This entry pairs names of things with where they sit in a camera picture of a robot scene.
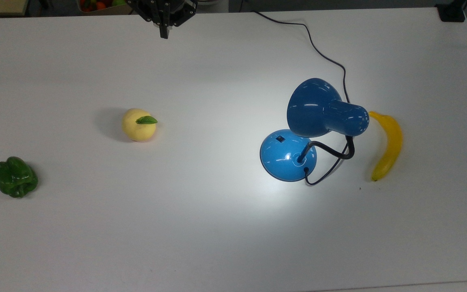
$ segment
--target green bell pepper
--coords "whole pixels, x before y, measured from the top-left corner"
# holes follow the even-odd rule
[[[0,162],[0,191],[12,198],[22,198],[37,187],[37,174],[19,157]]]

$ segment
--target red fruit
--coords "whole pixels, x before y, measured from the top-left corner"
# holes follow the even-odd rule
[[[103,3],[103,2],[97,2],[96,3],[96,9],[97,10],[100,10],[100,9],[106,9],[106,5]]]

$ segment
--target yellow apple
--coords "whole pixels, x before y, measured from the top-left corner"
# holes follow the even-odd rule
[[[143,109],[129,109],[122,117],[122,130],[131,140],[146,141],[154,135],[157,122]]]

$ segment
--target lamp shade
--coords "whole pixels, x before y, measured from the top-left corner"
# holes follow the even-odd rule
[[[287,106],[289,129],[301,137],[318,137],[330,131],[354,137],[363,133],[368,123],[363,107],[341,101],[336,89],[319,78],[299,85]]]

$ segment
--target lamp base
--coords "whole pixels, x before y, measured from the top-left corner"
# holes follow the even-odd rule
[[[261,145],[261,162],[274,178],[283,181],[299,181],[306,177],[304,168],[313,172],[317,164],[317,151],[310,148],[304,160],[297,159],[311,140],[284,129],[271,133]]]

